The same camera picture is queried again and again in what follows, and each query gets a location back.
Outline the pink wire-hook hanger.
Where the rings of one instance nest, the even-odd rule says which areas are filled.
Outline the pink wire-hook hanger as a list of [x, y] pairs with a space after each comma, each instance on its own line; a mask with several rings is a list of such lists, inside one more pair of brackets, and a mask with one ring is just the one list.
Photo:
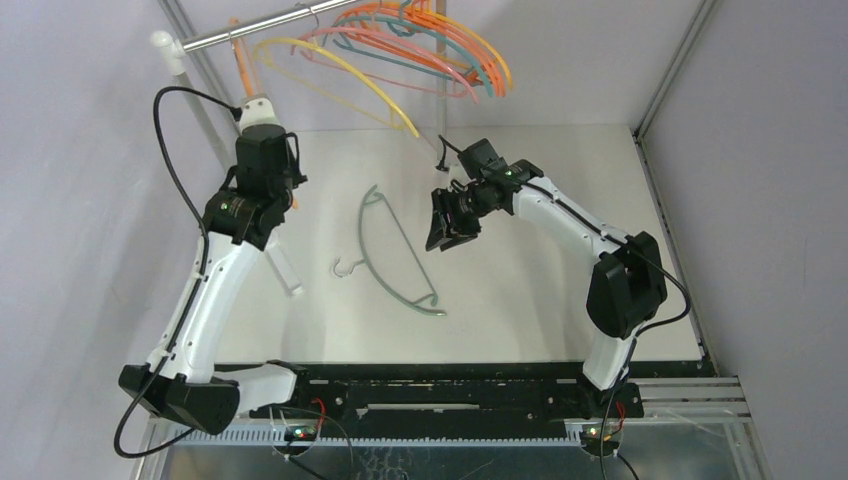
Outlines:
[[466, 80], [464, 68], [454, 68], [424, 47], [392, 33], [355, 26], [331, 26], [302, 35], [300, 40], [311, 46], [327, 46], [331, 41], [344, 51], [370, 57], [409, 70], [414, 70], [453, 85], [451, 91], [444, 92], [425, 88], [421, 85], [404, 83], [399, 80], [363, 71], [362, 75], [370, 80], [396, 85], [411, 90], [435, 94], [442, 97], [462, 98], [469, 96], [475, 103], [479, 97], [473, 86]]

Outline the yellow-orange plastic hanger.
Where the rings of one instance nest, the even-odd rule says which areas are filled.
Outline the yellow-orange plastic hanger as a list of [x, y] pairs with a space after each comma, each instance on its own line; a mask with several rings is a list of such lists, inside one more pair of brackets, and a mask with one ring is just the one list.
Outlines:
[[471, 60], [449, 60], [445, 54], [438, 54], [439, 58], [457, 68], [467, 68], [466, 80], [471, 86], [482, 85], [491, 88], [492, 97], [505, 97], [513, 89], [513, 80], [503, 57], [478, 33], [449, 17], [446, 9], [446, 1], [412, 1], [404, 8], [408, 20], [455, 42], [455, 51], [462, 48], [463, 52], [467, 52], [480, 64], [480, 71], [476, 70]]

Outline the pale yellow wire-hook hanger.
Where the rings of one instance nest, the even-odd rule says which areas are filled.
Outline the pale yellow wire-hook hanger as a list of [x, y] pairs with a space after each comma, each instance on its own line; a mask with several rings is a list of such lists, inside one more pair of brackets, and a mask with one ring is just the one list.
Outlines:
[[321, 44], [321, 16], [302, 3], [307, 27], [269, 30], [248, 44], [252, 71], [264, 83], [256, 93], [282, 102], [282, 115], [308, 130], [385, 128], [421, 136], [391, 92], [340, 52]]

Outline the light orange wire-hook hanger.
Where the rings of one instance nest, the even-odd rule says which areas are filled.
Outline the light orange wire-hook hanger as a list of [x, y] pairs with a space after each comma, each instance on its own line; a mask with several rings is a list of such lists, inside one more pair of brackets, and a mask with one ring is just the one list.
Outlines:
[[[248, 51], [246, 41], [232, 39], [230, 43], [245, 93], [243, 100], [266, 94], [258, 78], [254, 55]], [[294, 190], [302, 183], [303, 175], [295, 133], [283, 125], [249, 127], [242, 134], [238, 133], [235, 153], [236, 190], [240, 195], [266, 209], [275, 207], [287, 211], [296, 204]]]

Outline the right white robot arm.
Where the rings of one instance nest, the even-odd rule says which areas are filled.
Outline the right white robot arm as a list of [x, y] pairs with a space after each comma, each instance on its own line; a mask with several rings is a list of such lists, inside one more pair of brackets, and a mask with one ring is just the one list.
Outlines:
[[615, 385], [626, 375], [639, 328], [668, 298], [657, 240], [631, 235], [600, 220], [570, 199], [543, 170], [526, 159], [508, 163], [483, 138], [463, 150], [449, 141], [468, 181], [431, 193], [428, 251], [445, 251], [477, 238], [481, 220], [502, 211], [548, 233], [580, 256], [585, 307], [594, 325], [591, 350], [582, 366], [586, 381], [578, 402], [592, 416], [605, 415], [618, 400]]

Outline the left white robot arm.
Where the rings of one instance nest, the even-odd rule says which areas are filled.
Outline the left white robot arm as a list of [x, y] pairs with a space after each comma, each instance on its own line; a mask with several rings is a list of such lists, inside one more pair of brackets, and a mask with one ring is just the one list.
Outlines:
[[242, 129], [236, 164], [207, 202], [195, 270], [160, 343], [118, 384], [151, 414], [210, 435], [241, 414], [275, 404], [290, 417], [311, 407], [300, 368], [279, 360], [218, 372], [219, 341], [242, 283], [264, 253], [306, 178], [298, 141], [280, 125]]

